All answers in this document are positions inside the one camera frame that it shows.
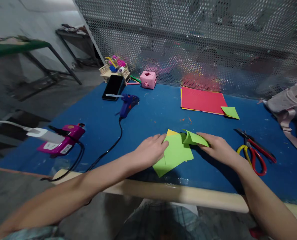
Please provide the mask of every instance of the pink cube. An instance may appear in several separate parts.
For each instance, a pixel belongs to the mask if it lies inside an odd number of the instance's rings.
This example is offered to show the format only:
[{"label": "pink cube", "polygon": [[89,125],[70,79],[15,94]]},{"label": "pink cube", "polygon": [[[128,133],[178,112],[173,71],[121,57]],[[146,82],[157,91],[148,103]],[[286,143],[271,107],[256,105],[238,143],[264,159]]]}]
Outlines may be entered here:
[{"label": "pink cube", "polygon": [[143,88],[154,89],[156,85],[156,74],[154,72],[143,71],[142,75],[139,77],[142,82]]}]

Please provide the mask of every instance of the hand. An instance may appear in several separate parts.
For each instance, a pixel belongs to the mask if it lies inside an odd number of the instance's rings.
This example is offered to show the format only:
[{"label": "hand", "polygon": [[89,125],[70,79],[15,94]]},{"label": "hand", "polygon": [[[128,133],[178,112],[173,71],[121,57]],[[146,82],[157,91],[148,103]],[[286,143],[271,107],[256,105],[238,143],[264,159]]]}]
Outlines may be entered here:
[{"label": "hand", "polygon": [[238,155],[230,145],[225,141],[225,139],[221,137],[217,137],[207,133],[196,133],[201,137],[205,138],[206,141],[210,143],[210,147],[205,147],[199,144],[199,147],[209,154],[211,157],[215,158],[216,160],[224,163],[232,168],[235,168],[241,162],[247,162]]},{"label": "hand", "polygon": [[146,138],[133,152],[130,153],[133,167],[137,172],[153,166],[163,156],[168,147],[165,141],[166,134],[156,134],[154,137]]}]

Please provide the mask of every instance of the blue glue gun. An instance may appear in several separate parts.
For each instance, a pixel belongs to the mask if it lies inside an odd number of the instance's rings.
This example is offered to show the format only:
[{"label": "blue glue gun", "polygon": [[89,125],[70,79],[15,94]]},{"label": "blue glue gun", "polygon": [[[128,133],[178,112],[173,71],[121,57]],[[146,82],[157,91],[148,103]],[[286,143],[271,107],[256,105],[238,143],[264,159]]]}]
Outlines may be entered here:
[{"label": "blue glue gun", "polygon": [[126,118],[129,111],[137,104],[139,104],[139,97],[135,95],[122,94],[122,100],[124,101],[119,115],[121,118]]}]

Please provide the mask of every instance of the blue table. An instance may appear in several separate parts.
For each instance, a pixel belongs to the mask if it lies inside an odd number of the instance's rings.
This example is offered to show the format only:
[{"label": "blue table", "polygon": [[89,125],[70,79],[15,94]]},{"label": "blue table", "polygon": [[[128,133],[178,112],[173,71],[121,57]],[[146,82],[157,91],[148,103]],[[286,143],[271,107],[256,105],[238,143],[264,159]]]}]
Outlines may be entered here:
[{"label": "blue table", "polygon": [[[122,101],[102,100],[106,84],[102,83],[91,93],[55,118],[51,125],[84,123],[86,133],[81,142],[85,154],[76,172],[84,172],[95,159],[105,152],[120,135],[118,125]],[[220,115],[180,108],[180,88],[157,84],[154,90],[139,85],[127,86],[124,91],[140,97],[126,119],[122,120],[123,137],[117,146],[97,166],[106,164],[130,151],[142,140],[168,129],[180,132],[206,132],[221,136],[237,149],[243,138],[234,129],[241,128],[277,158],[277,164],[267,164],[267,174],[262,180],[284,202],[297,204],[297,150],[284,136],[277,121],[258,101],[225,95],[228,106],[236,107],[241,120]],[[42,142],[30,138],[0,161],[0,169],[19,171],[39,176],[52,176],[59,169],[68,167],[79,153],[79,146],[63,157],[51,159],[48,154],[36,149]],[[184,162],[160,179],[153,168],[140,172],[130,179],[145,182],[173,183],[196,188],[211,189],[227,193],[243,193],[241,183],[229,167],[209,157],[199,148],[191,146],[194,160]]]}]

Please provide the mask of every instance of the metal mesh wall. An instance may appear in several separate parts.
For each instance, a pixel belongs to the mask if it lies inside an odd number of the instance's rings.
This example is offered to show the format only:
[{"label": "metal mesh wall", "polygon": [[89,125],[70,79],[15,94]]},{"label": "metal mesh wall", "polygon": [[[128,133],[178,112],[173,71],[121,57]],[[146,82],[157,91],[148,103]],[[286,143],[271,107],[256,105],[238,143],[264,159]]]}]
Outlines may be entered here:
[{"label": "metal mesh wall", "polygon": [[268,98],[297,83],[296,0],[76,0],[103,57],[174,86]]}]

